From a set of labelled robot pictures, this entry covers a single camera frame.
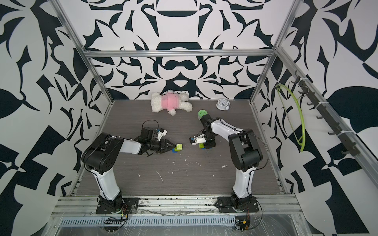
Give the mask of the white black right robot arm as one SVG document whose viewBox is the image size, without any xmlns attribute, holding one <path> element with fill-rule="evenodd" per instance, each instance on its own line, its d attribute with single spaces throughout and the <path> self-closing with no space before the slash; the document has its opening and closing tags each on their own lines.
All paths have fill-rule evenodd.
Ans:
<svg viewBox="0 0 378 236">
<path fill-rule="evenodd" d="M 263 154 L 257 137 L 251 129 L 236 128 L 223 119 L 212 118 L 209 114 L 200 118 L 203 125 L 201 135 L 205 142 L 204 148 L 216 146 L 216 137 L 220 136 L 228 141 L 231 161 L 236 171 L 235 184 L 232 195 L 236 205 L 241 205 L 252 199 L 252 182 Z"/>
</svg>

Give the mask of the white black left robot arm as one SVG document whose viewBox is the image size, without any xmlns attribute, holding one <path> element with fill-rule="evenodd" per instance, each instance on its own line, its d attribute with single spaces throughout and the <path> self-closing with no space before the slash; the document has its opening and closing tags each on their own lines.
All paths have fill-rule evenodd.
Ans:
<svg viewBox="0 0 378 236">
<path fill-rule="evenodd" d="M 100 190 L 100 199 L 118 206 L 122 197 L 114 176 L 114 165 L 120 153 L 148 156 L 173 150 L 176 144 L 164 139 L 164 132 L 144 127 L 135 139 L 101 133 L 82 154 L 84 168 L 92 173 Z"/>
</svg>

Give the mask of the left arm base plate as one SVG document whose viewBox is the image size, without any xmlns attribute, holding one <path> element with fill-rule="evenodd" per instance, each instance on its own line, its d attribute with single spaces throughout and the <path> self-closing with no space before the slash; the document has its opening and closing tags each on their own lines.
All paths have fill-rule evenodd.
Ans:
<svg viewBox="0 0 378 236">
<path fill-rule="evenodd" d="M 118 197 L 113 201 L 106 200 L 101 196 L 97 198 L 96 214 L 129 214 L 138 209 L 139 198 L 121 198 Z"/>
</svg>

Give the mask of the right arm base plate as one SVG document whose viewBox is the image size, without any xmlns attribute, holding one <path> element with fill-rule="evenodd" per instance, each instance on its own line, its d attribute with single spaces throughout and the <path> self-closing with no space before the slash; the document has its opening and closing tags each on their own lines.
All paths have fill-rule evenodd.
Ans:
<svg viewBox="0 0 378 236">
<path fill-rule="evenodd" d="M 249 196 L 239 199 L 236 196 L 218 197 L 214 206 L 221 213 L 234 213 L 234 212 L 259 212 L 259 204 L 256 197 Z"/>
</svg>

